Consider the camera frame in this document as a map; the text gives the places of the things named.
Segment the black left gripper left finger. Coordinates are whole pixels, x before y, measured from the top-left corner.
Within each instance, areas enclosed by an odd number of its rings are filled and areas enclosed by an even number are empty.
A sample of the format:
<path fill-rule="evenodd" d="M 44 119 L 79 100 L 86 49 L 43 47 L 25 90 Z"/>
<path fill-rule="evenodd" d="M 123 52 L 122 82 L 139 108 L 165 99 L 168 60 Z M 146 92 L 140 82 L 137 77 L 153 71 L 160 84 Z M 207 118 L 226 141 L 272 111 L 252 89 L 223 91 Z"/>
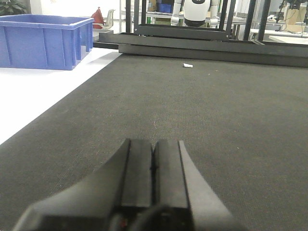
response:
<path fill-rule="evenodd" d="M 121 213 L 135 216 L 152 204 L 152 145 L 125 139 L 98 170 L 31 204 L 15 231 L 107 231 Z"/>

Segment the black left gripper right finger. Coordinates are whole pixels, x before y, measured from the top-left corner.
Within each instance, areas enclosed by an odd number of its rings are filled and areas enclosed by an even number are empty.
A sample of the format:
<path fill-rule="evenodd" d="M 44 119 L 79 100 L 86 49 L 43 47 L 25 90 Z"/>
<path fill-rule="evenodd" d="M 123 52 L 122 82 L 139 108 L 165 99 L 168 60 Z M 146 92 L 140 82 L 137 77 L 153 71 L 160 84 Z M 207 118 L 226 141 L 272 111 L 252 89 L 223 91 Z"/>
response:
<path fill-rule="evenodd" d="M 155 201 L 174 211 L 181 230 L 245 230 L 203 178 L 183 141 L 159 140 L 154 167 Z"/>

